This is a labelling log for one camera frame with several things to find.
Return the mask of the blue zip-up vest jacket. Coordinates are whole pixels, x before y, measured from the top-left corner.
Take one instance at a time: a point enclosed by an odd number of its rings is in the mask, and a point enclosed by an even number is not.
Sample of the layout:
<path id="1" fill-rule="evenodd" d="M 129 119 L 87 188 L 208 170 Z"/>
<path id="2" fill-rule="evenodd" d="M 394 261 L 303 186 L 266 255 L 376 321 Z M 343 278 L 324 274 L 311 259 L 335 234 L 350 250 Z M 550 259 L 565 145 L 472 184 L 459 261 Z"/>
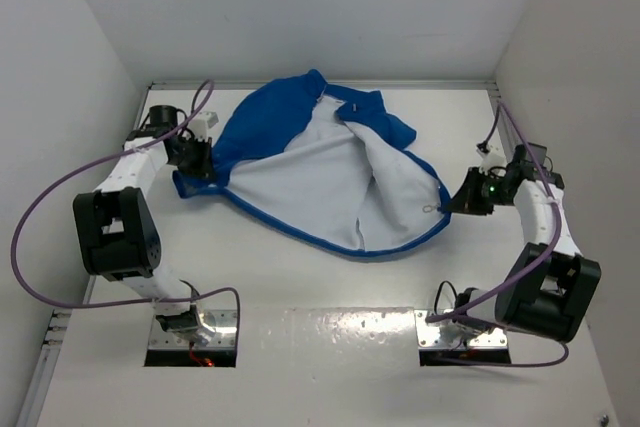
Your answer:
<path id="1" fill-rule="evenodd" d="M 222 196 L 287 235 L 354 257 L 402 253 L 445 229 L 450 194 L 412 153 L 416 130 L 377 90 L 317 70 L 245 97 L 211 149 L 215 177 L 175 172 L 180 197 Z"/>

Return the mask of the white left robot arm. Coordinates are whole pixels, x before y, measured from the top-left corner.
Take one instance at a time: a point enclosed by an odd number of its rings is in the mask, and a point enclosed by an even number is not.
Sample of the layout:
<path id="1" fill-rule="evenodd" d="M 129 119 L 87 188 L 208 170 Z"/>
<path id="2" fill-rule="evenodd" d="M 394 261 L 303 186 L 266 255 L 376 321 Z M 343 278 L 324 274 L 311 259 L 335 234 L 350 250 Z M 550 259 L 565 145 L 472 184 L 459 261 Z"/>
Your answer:
<path id="1" fill-rule="evenodd" d="M 215 178 L 208 133 L 218 116 L 205 111 L 180 128 L 185 115 L 173 106 L 151 107 L 128 135 L 125 156 L 94 191 L 75 197 L 73 213 L 87 272 L 149 299 L 163 331 L 203 343 L 213 338 L 215 320 L 197 305 L 197 289 L 162 262 L 160 235 L 146 201 L 166 165 L 199 180 Z"/>

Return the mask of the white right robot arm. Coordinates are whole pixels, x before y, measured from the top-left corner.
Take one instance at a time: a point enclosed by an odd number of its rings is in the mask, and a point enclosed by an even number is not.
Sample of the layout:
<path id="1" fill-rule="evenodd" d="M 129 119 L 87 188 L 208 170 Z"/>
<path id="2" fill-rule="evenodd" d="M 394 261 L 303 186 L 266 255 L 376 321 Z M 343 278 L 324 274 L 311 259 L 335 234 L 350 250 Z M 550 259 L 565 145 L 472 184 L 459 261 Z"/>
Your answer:
<path id="1" fill-rule="evenodd" d="M 486 142 L 446 205 L 452 214 L 488 216 L 516 208 L 524 246 L 496 294 L 469 287 L 456 297 L 457 318 L 473 328 L 511 327 L 568 343 L 576 335 L 601 279 L 583 256 L 564 213 L 565 183 L 547 165 L 547 149 L 518 145 L 511 159 Z"/>

